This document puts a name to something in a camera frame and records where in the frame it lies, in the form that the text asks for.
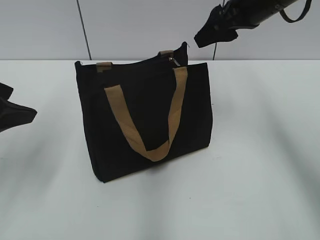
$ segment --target bag handle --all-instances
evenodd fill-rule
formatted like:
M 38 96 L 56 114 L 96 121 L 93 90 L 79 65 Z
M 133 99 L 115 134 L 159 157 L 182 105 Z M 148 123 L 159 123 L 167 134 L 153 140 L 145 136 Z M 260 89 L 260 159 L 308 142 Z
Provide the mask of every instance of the bag handle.
M 172 97 L 170 111 L 168 115 L 168 140 L 160 147 L 147 151 L 145 144 L 130 116 L 124 93 L 120 85 L 107 87 L 104 89 L 113 115 L 118 122 L 121 131 L 129 143 L 130 147 L 152 162 L 164 159 L 171 148 L 171 144 L 176 136 L 180 125 L 182 105 L 185 97 L 186 84 L 188 78 L 187 67 L 174 68 L 176 88 Z

